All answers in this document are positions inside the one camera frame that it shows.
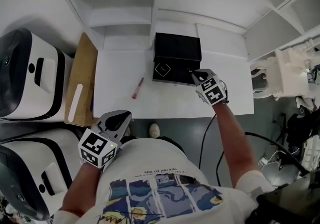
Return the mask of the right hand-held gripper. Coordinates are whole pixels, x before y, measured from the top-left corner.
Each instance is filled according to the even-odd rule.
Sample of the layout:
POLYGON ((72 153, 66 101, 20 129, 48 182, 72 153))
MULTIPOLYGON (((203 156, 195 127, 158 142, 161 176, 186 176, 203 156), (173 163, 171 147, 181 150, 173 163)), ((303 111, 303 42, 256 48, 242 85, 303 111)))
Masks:
POLYGON ((228 103, 228 90, 225 82, 210 69, 194 70, 187 68, 195 83, 195 91, 198 96, 208 105, 228 103))

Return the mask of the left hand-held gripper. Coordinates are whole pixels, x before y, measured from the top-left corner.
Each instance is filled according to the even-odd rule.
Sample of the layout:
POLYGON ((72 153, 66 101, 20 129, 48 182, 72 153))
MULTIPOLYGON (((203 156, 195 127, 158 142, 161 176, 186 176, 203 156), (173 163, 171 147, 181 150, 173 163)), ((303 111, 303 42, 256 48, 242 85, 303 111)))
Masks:
POLYGON ((85 130, 78 143, 81 160, 99 169, 108 167, 122 146, 121 139, 131 120, 132 113, 125 110, 102 115, 96 124, 85 130))

